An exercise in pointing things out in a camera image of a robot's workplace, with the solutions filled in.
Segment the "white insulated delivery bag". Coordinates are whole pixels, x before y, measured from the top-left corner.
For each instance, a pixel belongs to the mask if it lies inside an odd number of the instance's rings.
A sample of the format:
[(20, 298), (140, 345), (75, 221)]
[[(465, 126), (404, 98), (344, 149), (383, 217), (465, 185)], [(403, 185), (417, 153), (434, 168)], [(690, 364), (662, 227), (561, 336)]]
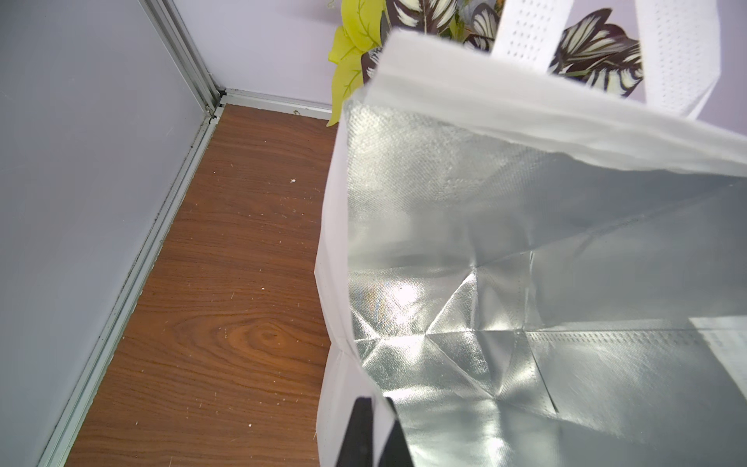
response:
[(344, 101), (315, 279), (336, 466), (373, 401), (414, 466), (742, 466), (746, 138), (700, 120), (714, 1), (638, 1), (644, 78), (550, 74), (570, 1), (504, 1), (492, 49), (394, 25)]

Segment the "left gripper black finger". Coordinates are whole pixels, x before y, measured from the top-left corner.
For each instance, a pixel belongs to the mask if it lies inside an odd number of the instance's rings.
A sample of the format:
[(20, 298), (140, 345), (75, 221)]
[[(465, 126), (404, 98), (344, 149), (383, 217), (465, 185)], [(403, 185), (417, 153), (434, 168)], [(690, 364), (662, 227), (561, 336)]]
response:
[[(359, 397), (356, 399), (346, 432), (344, 441), (338, 453), (336, 467), (341, 466), (366, 466), (373, 467), (374, 460), (374, 410), (371, 398)], [(413, 467), (412, 455), (405, 437), (400, 420), (395, 420), (392, 430), (387, 438), (379, 466), (383, 467)]]

